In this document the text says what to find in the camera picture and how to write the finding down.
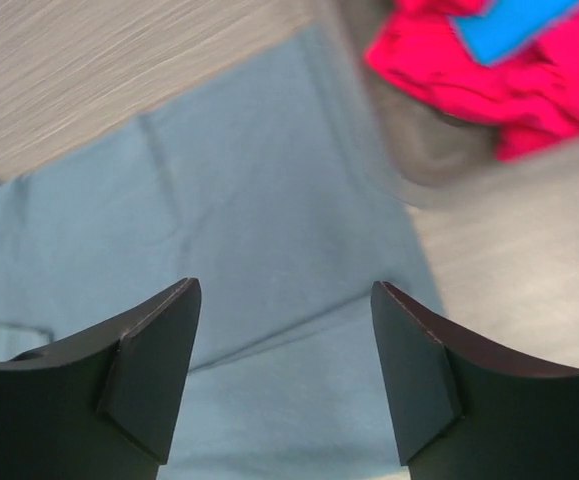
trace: blue cloth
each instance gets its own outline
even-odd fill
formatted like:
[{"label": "blue cloth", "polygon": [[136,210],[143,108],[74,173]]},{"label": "blue cloth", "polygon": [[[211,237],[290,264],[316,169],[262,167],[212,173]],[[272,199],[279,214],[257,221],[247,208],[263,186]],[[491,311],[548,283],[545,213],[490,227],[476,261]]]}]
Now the blue cloth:
[{"label": "blue cloth", "polygon": [[481,15],[452,20],[474,59],[483,65],[493,65],[578,6],[579,0],[494,0],[492,7]]},{"label": "blue cloth", "polygon": [[161,479],[398,469],[369,290],[390,280],[441,307],[403,206],[323,107],[311,66],[326,59],[307,52],[318,38],[305,30],[0,185],[0,325],[60,338],[200,279]]}]

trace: pink fabric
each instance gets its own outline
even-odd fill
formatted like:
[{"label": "pink fabric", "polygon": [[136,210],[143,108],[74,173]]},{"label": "pink fabric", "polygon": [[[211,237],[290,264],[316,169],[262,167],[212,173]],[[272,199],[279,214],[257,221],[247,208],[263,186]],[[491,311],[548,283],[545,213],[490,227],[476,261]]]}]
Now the pink fabric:
[{"label": "pink fabric", "polygon": [[474,62],[454,33],[448,8],[476,0],[406,0],[367,50],[367,63],[417,99],[465,120],[496,125],[496,156],[515,161],[579,135],[579,13],[504,63]]}]

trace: blue fabric patch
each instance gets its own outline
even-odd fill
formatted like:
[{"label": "blue fabric patch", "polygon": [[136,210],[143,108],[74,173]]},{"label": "blue fabric patch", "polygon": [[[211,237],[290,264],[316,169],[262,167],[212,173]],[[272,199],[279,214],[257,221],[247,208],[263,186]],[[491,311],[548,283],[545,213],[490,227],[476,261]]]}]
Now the blue fabric patch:
[{"label": "blue fabric patch", "polygon": [[365,176],[360,111],[324,106],[318,45],[303,31],[0,186],[0,325],[62,338],[200,279],[163,480],[399,468],[369,291],[440,301],[403,205]]},{"label": "blue fabric patch", "polygon": [[579,0],[496,0],[482,15],[452,21],[474,59],[489,66],[517,52],[578,6]]}]

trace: floor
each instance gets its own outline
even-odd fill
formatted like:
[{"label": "floor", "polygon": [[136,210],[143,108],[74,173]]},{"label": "floor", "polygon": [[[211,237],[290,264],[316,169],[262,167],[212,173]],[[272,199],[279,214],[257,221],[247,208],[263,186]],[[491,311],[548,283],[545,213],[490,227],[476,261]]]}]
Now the floor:
[{"label": "floor", "polygon": [[[360,49],[388,2],[335,1]],[[312,15],[287,0],[146,5],[0,0],[0,178],[282,41]],[[448,316],[579,366],[579,143],[500,166],[489,155],[491,132],[450,125],[376,79],[371,85],[398,168],[433,186],[411,213]]]}]

